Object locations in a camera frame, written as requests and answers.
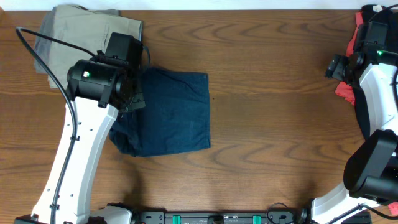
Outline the navy blue shorts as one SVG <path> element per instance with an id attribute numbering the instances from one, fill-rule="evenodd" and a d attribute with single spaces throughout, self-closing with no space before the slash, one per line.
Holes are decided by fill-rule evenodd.
<path id="1" fill-rule="evenodd" d="M 152 157 L 211 146 L 208 74 L 151 67 L 141 83 L 145 107 L 118 117 L 109 132 L 121 153 Z"/>

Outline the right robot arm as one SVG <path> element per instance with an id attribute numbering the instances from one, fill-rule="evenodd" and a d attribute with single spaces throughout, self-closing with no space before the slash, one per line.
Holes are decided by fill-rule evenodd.
<path id="1" fill-rule="evenodd" d="M 348 159 L 343 182 L 311 201 L 297 223 L 343 223 L 364 209 L 372 212 L 397 201 L 397 53 L 389 50 L 391 27 L 365 22 L 354 52 L 335 55 L 325 75 L 364 96 L 368 138 Z"/>

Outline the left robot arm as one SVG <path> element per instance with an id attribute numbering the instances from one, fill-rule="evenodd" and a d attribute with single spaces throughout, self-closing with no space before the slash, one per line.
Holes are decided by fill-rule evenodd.
<path id="1" fill-rule="evenodd" d="M 67 73 L 63 88 L 53 72 L 16 32 L 26 49 L 48 73 L 66 101 L 65 122 L 44 191 L 31 214 L 15 223 L 132 223 L 132 209 L 109 203 L 92 212 L 93 181 L 106 137 L 120 113 L 144 107 L 139 76 L 141 41 L 113 32 L 104 52 L 79 60 Z"/>

